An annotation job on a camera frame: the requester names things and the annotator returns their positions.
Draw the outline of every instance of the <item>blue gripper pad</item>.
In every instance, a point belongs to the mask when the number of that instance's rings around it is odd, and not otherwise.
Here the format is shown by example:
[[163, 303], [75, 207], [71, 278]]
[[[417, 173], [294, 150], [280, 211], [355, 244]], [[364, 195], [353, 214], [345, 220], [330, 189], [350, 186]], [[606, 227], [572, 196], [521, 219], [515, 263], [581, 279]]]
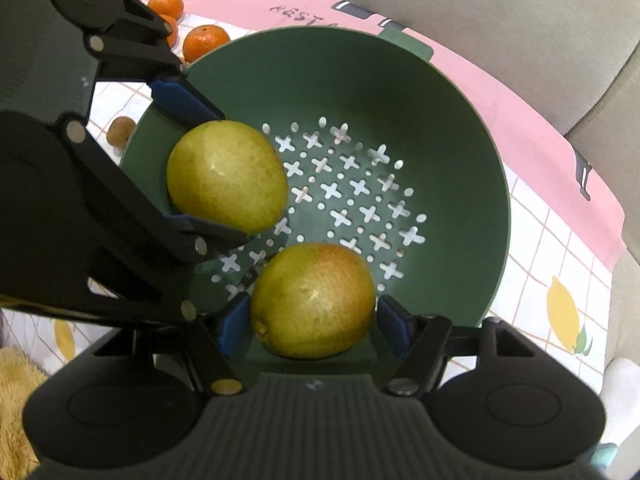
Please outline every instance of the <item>blue gripper pad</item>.
[[225, 119], [222, 111], [183, 77], [160, 77], [149, 86], [156, 105], [188, 128]]
[[227, 359], [231, 357], [249, 328], [251, 296], [240, 292], [233, 298], [222, 312], [218, 321], [216, 341], [218, 350]]
[[415, 317], [391, 296], [378, 299], [376, 320], [387, 344], [396, 357], [402, 357], [414, 342], [417, 322]]

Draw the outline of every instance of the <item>pear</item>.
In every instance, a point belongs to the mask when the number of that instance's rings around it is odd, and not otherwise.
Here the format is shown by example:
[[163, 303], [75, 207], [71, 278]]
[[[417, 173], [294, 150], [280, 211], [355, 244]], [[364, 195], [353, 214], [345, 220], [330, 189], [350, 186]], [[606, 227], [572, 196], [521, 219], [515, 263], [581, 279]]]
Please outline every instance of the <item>pear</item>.
[[264, 134], [236, 121], [211, 121], [187, 132], [166, 167], [166, 186], [183, 213], [249, 235], [281, 217], [287, 176]]
[[325, 358], [368, 332], [375, 304], [373, 279], [361, 257], [334, 244], [303, 243], [279, 253], [258, 277], [251, 324], [274, 354]]

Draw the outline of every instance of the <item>beige couch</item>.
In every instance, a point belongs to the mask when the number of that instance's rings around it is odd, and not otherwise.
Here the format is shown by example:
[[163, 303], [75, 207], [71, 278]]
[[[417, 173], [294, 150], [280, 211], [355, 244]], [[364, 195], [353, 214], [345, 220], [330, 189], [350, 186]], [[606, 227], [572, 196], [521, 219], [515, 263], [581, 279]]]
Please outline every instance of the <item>beige couch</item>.
[[[622, 204], [608, 355], [640, 364], [640, 0], [349, 0], [425, 34], [519, 94], [593, 165]], [[610, 468], [638, 468], [640, 430]]]

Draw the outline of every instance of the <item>white sock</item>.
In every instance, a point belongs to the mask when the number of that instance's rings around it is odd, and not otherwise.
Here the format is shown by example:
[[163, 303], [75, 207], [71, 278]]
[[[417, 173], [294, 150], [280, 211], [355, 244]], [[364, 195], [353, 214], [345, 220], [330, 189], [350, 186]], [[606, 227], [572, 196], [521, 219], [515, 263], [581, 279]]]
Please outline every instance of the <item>white sock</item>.
[[607, 423], [600, 440], [619, 446], [640, 426], [640, 366], [629, 359], [613, 359], [604, 370], [600, 400]]

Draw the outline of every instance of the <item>colander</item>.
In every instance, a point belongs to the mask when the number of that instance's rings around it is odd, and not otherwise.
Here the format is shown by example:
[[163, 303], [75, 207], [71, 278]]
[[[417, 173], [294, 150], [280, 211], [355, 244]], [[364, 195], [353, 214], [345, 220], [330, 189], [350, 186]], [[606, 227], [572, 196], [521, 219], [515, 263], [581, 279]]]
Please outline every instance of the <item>colander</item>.
[[[412, 314], [483, 318], [506, 260], [506, 181], [484, 124], [438, 70], [375, 36], [293, 27], [213, 51], [188, 80], [228, 119], [263, 132], [290, 187], [274, 227], [195, 269], [189, 297], [200, 312], [223, 308], [285, 247], [324, 240], [360, 254], [378, 292]], [[175, 212], [166, 163], [185, 132], [151, 105], [122, 159], [164, 213]], [[265, 370], [384, 373], [393, 362], [377, 326], [327, 360], [276, 357], [249, 331], [232, 357], [245, 381]]]

